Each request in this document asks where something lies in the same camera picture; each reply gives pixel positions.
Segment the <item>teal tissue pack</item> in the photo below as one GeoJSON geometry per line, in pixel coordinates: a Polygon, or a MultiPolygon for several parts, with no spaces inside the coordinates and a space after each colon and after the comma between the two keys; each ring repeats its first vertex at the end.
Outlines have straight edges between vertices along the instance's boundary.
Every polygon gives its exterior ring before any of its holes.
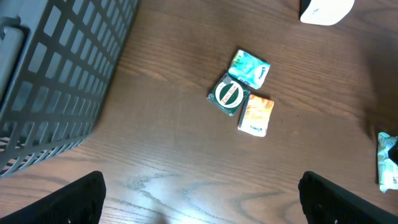
{"type": "Polygon", "coordinates": [[[238,50],[231,61],[228,74],[251,88],[262,87],[271,65],[250,53],[238,50]]]}

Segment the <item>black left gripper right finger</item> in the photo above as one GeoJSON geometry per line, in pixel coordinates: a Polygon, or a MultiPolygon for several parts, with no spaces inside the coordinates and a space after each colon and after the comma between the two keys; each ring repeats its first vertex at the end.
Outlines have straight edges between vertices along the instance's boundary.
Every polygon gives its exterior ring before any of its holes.
{"type": "Polygon", "coordinates": [[[309,223],[397,223],[396,215],[312,171],[303,174],[298,189],[302,210],[309,223]]]}

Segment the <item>orange small box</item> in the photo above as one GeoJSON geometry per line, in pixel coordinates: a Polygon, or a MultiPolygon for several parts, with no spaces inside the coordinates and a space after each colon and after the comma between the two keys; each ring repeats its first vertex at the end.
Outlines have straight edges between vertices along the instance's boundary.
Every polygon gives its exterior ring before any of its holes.
{"type": "Polygon", "coordinates": [[[257,137],[265,137],[274,101],[250,94],[246,100],[238,129],[257,137]]]}

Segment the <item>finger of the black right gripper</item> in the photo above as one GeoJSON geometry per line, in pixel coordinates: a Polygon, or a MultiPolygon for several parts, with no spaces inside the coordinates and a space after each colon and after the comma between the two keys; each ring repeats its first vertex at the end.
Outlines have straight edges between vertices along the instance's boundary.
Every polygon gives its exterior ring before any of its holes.
{"type": "Polygon", "coordinates": [[[393,146],[388,150],[389,159],[398,165],[398,145],[393,146]]]}

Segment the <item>teal small packet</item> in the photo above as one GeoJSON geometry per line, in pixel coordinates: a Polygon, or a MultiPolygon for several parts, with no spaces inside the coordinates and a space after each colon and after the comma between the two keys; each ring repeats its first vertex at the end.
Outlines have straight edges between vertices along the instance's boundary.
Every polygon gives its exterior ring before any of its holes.
{"type": "Polygon", "coordinates": [[[385,132],[380,132],[377,140],[379,189],[382,193],[387,190],[397,190],[397,165],[388,157],[388,150],[397,145],[397,136],[390,136],[385,132]]]}

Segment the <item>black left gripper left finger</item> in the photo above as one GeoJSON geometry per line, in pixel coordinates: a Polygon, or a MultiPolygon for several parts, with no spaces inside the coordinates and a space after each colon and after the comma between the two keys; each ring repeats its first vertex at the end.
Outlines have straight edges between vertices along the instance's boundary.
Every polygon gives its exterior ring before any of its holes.
{"type": "Polygon", "coordinates": [[[52,194],[1,218],[1,224],[97,224],[106,196],[103,174],[93,171],[52,194]]]}

